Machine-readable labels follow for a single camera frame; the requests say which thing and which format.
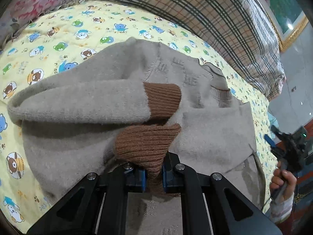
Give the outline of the person right hand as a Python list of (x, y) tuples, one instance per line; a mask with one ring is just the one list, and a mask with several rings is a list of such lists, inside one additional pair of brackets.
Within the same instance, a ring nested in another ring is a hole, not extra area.
[(293, 196), (297, 185), (297, 179), (292, 172), (282, 168), (281, 161), (277, 163), (276, 167), (270, 183), (270, 193), (272, 195), (275, 191), (279, 191), (274, 199), (274, 203), (278, 204)]

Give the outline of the patterned sleeve forearm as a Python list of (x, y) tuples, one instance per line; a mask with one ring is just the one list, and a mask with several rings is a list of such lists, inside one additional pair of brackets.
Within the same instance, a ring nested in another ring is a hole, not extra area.
[(270, 220), (279, 224), (285, 221), (291, 214), (292, 206), (293, 206), (294, 193), (285, 200), (283, 196), (275, 202), (272, 201), (270, 203)]

